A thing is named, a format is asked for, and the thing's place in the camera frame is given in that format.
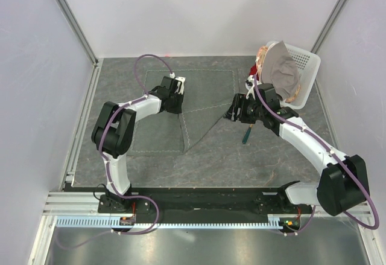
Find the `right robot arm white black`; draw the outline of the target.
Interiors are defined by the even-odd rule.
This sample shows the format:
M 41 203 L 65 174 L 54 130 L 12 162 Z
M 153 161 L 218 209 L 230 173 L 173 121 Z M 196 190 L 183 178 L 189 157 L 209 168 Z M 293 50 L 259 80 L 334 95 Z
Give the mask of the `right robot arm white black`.
M 316 205 L 337 216 L 365 202 L 369 183 L 363 158 L 348 156 L 315 135 L 297 112 L 281 106 L 271 84 L 259 84 L 253 92 L 235 94 L 224 118 L 245 124 L 261 121 L 318 171 L 320 178 L 316 182 L 293 181 L 281 187 L 283 194 L 276 197 L 280 211 L 288 213 L 297 205 Z

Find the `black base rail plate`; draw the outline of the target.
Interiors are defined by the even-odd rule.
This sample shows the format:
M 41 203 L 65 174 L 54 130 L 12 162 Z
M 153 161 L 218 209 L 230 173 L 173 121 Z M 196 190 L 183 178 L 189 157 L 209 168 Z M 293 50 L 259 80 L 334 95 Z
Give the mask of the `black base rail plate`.
M 167 210 L 204 211 L 227 209 L 229 211 L 251 211 L 258 215 L 290 214 L 302 215 L 312 212 L 310 205 L 293 205 L 285 197 L 282 188 L 131 188 L 127 193 L 132 199 L 123 199 L 105 190 L 99 197 L 99 213 L 154 212 L 151 201 L 158 205 L 160 213 Z

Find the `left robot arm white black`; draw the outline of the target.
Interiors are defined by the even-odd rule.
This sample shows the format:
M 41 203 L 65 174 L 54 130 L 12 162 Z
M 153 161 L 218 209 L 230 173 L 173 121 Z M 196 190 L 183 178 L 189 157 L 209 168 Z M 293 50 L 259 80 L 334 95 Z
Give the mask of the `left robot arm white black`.
M 91 140 L 96 145 L 105 166 L 107 189 L 114 194 L 111 204 L 118 212 L 127 212 L 132 198 L 126 194 L 131 183 L 127 175 L 126 153 L 134 135 L 135 124 L 161 112 L 182 113 L 185 93 L 184 77 L 167 77 L 143 96 L 124 103 L 103 104 Z

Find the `red cloth in basket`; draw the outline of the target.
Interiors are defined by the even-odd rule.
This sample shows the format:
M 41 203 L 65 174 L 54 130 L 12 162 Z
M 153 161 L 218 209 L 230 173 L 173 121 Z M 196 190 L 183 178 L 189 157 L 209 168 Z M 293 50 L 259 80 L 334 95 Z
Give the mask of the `red cloth in basket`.
M 256 66 L 256 65 L 253 65 L 251 68 L 250 68 L 250 72 L 249 72 L 249 76 L 251 75 L 256 75 L 256 78 L 259 78 L 259 73 L 260 73 L 260 69 L 259 69 L 259 66 Z

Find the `patterned pink cloth in basket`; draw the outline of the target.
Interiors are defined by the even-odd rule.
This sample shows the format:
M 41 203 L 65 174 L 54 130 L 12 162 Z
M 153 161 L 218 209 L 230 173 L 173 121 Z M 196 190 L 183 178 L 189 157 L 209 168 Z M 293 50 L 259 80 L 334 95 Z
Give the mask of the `patterned pink cloth in basket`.
M 256 60 L 255 60 L 257 68 L 263 64 L 267 52 L 268 52 L 267 46 L 262 46 L 259 48 L 256 55 Z

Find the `right aluminium frame post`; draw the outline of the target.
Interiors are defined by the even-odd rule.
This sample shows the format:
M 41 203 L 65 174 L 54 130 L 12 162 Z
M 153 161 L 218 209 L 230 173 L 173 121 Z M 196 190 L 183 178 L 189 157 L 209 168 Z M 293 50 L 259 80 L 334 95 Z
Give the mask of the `right aluminium frame post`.
M 326 22 L 323 25 L 323 28 L 319 32 L 319 35 L 314 42 L 311 52 L 314 54 L 317 54 L 322 47 L 323 43 L 327 39 L 329 33 L 331 32 L 332 28 L 334 27 L 336 21 L 338 20 L 341 12 L 345 8 L 346 4 L 349 0 L 337 0 L 332 11 L 330 12 L 329 16 L 326 19 Z

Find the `left aluminium frame post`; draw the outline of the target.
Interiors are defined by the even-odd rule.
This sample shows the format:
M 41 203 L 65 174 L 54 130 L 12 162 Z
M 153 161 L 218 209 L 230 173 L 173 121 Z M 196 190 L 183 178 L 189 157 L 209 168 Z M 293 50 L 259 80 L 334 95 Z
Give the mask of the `left aluminium frame post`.
M 87 57 L 89 58 L 93 66 L 96 66 L 98 64 L 98 57 L 94 53 L 89 41 L 86 39 L 86 36 L 83 33 L 83 30 L 81 29 L 80 24 L 78 23 L 74 13 L 72 12 L 67 0 L 55 0 L 55 1 L 60 7 L 64 17 L 66 18 L 69 26 L 74 32 L 75 37 L 78 39 L 79 43 L 84 49 L 84 52 L 86 53 Z

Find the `grey-green cloth napkin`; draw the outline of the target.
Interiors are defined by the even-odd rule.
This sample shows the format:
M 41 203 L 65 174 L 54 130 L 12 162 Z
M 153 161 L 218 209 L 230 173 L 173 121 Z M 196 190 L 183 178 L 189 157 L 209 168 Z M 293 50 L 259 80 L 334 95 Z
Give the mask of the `grey-green cloth napkin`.
M 186 153 L 223 117 L 239 91 L 231 69 L 178 69 L 186 79 L 181 114 L 150 115 L 134 128 L 129 156 L 178 156 Z

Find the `grey cloth in basket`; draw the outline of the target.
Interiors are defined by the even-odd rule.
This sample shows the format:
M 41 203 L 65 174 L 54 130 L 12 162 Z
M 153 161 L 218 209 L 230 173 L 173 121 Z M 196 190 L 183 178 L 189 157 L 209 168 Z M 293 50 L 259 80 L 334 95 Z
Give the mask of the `grey cloth in basket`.
M 272 84 L 283 101 L 290 103 L 298 95 L 299 70 L 283 41 L 268 47 L 259 78 L 261 83 Z

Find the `aluminium frame post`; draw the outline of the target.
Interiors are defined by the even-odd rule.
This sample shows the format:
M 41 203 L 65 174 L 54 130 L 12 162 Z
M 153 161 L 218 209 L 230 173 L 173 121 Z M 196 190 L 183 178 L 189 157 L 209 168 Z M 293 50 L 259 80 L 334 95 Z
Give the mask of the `aluminium frame post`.
M 86 53 L 87 57 L 89 58 L 93 66 L 96 66 L 98 64 L 98 57 L 94 53 L 89 41 L 86 39 L 86 36 L 83 33 L 83 30 L 81 29 L 80 24 L 78 23 L 74 13 L 72 12 L 67 0 L 55 0 L 55 1 L 60 7 L 64 17 L 66 18 L 69 26 L 74 32 L 75 37 L 78 39 L 79 43 L 84 49 L 84 52 Z
M 326 22 L 323 25 L 323 28 L 319 32 L 319 35 L 314 42 L 311 52 L 314 54 L 317 54 L 322 47 L 323 43 L 327 39 L 329 33 L 331 32 L 332 28 L 334 27 L 336 21 L 338 20 L 341 12 L 345 8 L 346 4 L 349 0 L 337 0 L 332 11 L 330 12 L 329 16 L 326 19 Z

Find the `white plastic basket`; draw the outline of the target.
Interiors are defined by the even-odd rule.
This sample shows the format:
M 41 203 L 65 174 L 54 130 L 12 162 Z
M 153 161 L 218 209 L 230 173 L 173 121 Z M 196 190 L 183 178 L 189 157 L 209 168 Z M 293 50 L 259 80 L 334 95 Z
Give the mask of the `white plastic basket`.
M 277 41 L 268 42 L 266 45 L 263 46 L 272 46 L 275 43 L 278 43 Z M 316 75 L 318 73 L 318 69 L 320 67 L 320 58 L 318 55 L 313 54 L 309 51 L 305 51 L 301 48 L 294 47 L 292 45 L 289 45 L 285 43 L 287 50 L 289 51 L 291 57 L 296 62 L 296 65 L 299 70 L 299 76 L 300 76 L 300 90 L 294 101 L 288 103 L 286 101 L 281 100 L 279 97 L 280 103 L 284 107 L 290 107 L 294 110 L 302 109 L 309 97 L 310 91 L 312 89 L 312 86 L 314 84 L 314 80 L 316 78 Z M 254 75 L 254 80 L 257 81 L 258 84 L 264 84 L 260 82 L 260 78 L 256 78 L 256 75 Z

